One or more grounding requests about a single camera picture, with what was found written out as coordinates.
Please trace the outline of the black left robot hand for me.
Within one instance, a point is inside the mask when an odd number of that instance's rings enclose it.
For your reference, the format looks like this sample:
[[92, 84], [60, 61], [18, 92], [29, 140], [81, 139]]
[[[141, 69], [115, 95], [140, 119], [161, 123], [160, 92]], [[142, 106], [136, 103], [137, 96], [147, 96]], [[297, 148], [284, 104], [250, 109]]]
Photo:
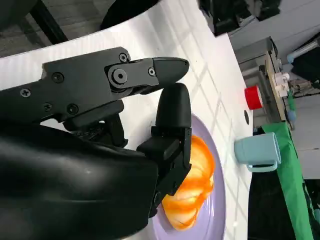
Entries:
[[197, 3], [216, 37], [281, 12], [280, 0], [199, 0]]

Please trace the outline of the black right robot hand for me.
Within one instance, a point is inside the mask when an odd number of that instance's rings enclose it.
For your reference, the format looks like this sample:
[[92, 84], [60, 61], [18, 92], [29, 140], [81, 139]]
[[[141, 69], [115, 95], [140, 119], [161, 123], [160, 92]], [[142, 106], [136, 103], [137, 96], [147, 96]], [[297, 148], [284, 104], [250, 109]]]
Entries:
[[[123, 47], [47, 62], [0, 92], [0, 237], [116, 240], [148, 225], [191, 170], [192, 113], [178, 57]], [[151, 136], [126, 149], [123, 98], [161, 91]]]

